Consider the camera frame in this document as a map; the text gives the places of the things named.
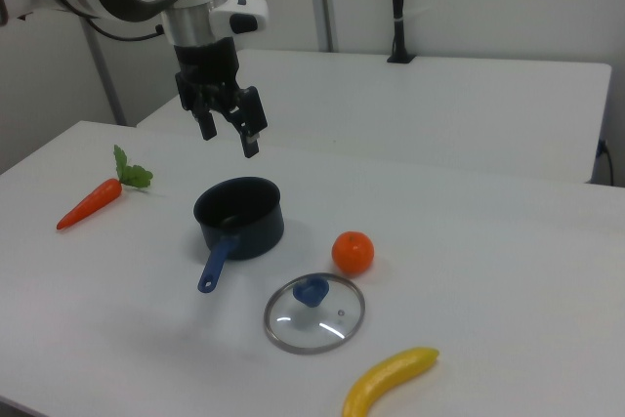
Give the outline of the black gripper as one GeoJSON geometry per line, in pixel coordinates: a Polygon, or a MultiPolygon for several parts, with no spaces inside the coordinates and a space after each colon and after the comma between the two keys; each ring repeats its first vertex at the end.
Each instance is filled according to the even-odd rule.
{"type": "Polygon", "coordinates": [[[206,46],[175,46],[180,71],[175,75],[182,108],[192,114],[204,140],[217,135],[210,109],[227,113],[239,134],[243,154],[259,152],[260,133],[268,121],[255,87],[239,89],[239,62],[234,40],[227,37],[206,46]]]}

